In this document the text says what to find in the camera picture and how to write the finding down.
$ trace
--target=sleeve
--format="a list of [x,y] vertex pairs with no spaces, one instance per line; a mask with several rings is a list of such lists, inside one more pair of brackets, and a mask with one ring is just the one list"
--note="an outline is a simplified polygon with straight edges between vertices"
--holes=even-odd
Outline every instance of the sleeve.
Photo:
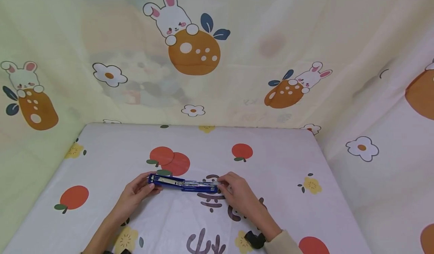
[[297,243],[289,236],[288,231],[283,230],[271,242],[265,243],[267,254],[303,254]]

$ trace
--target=wrist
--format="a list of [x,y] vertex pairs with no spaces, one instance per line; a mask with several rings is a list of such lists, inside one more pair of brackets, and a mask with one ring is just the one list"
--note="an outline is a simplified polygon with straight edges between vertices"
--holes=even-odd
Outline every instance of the wrist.
[[103,223],[105,223],[107,226],[120,226],[122,223],[125,222],[126,219],[122,219],[122,217],[116,216],[113,212],[110,212],[105,219],[103,220]]
[[263,206],[262,208],[258,210],[257,215],[252,218],[251,222],[262,232],[266,240],[271,242],[282,232],[282,229],[277,225],[267,209]]

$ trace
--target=white rabbit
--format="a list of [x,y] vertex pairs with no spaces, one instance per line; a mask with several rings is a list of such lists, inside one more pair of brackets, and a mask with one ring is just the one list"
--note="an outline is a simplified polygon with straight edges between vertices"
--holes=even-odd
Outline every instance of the white rabbit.
[[0,66],[9,74],[9,80],[11,80],[12,85],[17,90],[19,97],[26,97],[24,89],[33,88],[36,93],[44,91],[44,87],[39,84],[38,76],[35,73],[37,68],[35,62],[26,62],[22,69],[19,69],[17,65],[9,61],[2,62]]
[[178,0],[163,0],[165,6],[160,8],[155,3],[146,3],[143,13],[157,22],[157,27],[166,38],[166,44],[173,46],[176,43],[174,34],[186,29],[190,35],[195,35],[199,27],[191,23],[183,8],[178,6]]
[[300,85],[303,86],[301,92],[303,94],[306,94],[310,91],[310,89],[314,85],[319,83],[319,81],[322,78],[325,78],[332,73],[330,69],[323,72],[319,72],[321,68],[322,68],[321,62],[314,62],[309,71],[305,71],[301,73],[299,76],[295,77],[295,79],[289,80],[288,82],[290,85],[296,85],[297,83],[299,83]]

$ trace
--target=fabric backdrop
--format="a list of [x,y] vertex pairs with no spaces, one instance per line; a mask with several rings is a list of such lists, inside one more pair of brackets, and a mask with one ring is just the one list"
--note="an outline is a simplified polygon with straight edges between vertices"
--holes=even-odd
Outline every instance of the fabric backdrop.
[[0,0],[0,249],[83,126],[122,122],[310,129],[372,251],[434,253],[433,6]]

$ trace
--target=right hand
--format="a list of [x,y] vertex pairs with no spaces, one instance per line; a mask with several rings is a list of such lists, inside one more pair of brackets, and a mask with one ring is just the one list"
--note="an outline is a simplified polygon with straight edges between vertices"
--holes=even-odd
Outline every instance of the right hand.
[[265,207],[259,202],[246,180],[234,172],[229,172],[217,179],[222,184],[217,185],[225,196],[228,204],[248,219],[253,220],[261,214]]

